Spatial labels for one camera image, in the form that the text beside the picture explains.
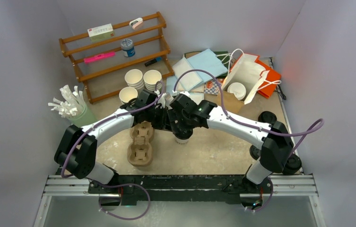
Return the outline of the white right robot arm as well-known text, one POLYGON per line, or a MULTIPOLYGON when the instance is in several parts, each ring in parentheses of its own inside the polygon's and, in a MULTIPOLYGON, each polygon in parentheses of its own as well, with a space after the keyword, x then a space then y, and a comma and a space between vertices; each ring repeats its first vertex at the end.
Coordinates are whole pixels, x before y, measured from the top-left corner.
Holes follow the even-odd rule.
POLYGON ((204 127, 241 138, 260 151, 260 156, 243 179, 243 187, 255 192, 272 173, 283 173, 291 156, 293 143, 286 126, 257 122, 234 113, 208 100, 195 103, 188 95, 178 94, 165 100, 174 135, 182 140, 191 137, 193 129, 204 127))

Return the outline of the brown pulp cup carrier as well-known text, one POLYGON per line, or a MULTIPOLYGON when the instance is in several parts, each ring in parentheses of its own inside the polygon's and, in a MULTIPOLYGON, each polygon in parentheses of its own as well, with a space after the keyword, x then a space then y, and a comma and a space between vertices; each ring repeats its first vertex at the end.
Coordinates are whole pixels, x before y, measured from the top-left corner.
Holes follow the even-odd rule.
POLYGON ((153 148, 155 129, 150 122, 144 121, 130 129, 132 143, 127 149, 127 160, 132 166, 144 167, 153 161, 153 148))

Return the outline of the white paper cup stack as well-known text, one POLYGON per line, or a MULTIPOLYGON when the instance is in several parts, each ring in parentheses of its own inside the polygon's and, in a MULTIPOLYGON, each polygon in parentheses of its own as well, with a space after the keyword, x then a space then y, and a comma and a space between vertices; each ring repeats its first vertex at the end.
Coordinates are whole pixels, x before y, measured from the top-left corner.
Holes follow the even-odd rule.
POLYGON ((138 91, 143 90, 145 87, 143 73, 139 69, 129 70, 125 74, 124 79, 129 87, 135 88, 138 91))

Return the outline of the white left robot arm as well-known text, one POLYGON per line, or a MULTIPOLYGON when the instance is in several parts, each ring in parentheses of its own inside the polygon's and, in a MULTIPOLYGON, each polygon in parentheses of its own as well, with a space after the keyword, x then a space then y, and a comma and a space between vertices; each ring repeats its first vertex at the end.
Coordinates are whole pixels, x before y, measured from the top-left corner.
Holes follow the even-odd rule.
POLYGON ((54 161, 61 167, 61 177, 87 178, 100 183, 106 193, 118 189, 114 169, 96 162, 96 150, 119 132, 155 119, 155 111, 165 107, 165 92, 141 91, 137 98, 118 108, 113 114, 86 126, 69 126, 55 152, 54 161))

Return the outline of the kraft brown paper bag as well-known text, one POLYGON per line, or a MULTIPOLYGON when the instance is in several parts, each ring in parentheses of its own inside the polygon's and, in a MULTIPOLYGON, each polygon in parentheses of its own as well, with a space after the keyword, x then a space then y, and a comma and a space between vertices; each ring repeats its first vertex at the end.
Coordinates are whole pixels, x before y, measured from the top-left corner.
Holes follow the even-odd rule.
POLYGON ((253 66, 255 63, 246 63, 241 55, 245 53, 241 49, 235 49, 230 53, 228 60, 227 76, 222 83, 222 92, 219 92, 217 99, 218 105, 224 106, 225 109, 232 113, 239 113, 240 109, 248 105, 254 97, 258 94, 258 88, 266 77, 267 73, 263 74, 262 79, 257 79, 254 69, 248 72, 247 66, 253 66), (244 100, 238 100, 234 94, 228 93, 227 89, 230 84, 239 82, 246 87, 246 97, 244 100))

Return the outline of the orange paper bag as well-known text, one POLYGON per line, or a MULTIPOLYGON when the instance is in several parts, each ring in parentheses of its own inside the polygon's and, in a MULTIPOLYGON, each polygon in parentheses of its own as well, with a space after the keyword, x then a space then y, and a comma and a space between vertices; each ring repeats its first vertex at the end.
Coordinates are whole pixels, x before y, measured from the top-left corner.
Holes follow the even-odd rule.
POLYGON ((258 94, 268 99, 272 96, 274 90, 281 83, 281 75, 274 70, 273 62, 271 57, 260 57, 258 55, 243 53, 241 55, 243 60, 248 63, 255 63, 253 66, 247 66, 248 72, 250 69, 254 69, 257 79, 262 79, 263 74, 267 73, 266 77, 263 79, 263 82, 258 88, 258 94))

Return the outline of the white lid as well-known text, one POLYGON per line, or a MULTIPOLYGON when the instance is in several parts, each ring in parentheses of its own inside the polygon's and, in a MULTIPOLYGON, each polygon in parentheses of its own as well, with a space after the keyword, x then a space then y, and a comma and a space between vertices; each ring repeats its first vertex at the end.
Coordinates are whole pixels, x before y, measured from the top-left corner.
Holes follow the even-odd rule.
POLYGON ((246 87, 239 82, 230 84, 227 91, 228 93, 234 94, 238 100, 244 100, 247 94, 246 87))

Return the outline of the white printed coffee cup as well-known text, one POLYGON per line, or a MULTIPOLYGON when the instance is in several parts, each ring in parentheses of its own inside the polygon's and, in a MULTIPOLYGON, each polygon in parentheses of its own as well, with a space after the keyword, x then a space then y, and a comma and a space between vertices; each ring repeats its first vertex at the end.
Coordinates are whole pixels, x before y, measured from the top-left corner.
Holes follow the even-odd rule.
POLYGON ((180 139, 180 138, 176 137, 175 141, 179 144, 187 144, 189 139, 180 139))

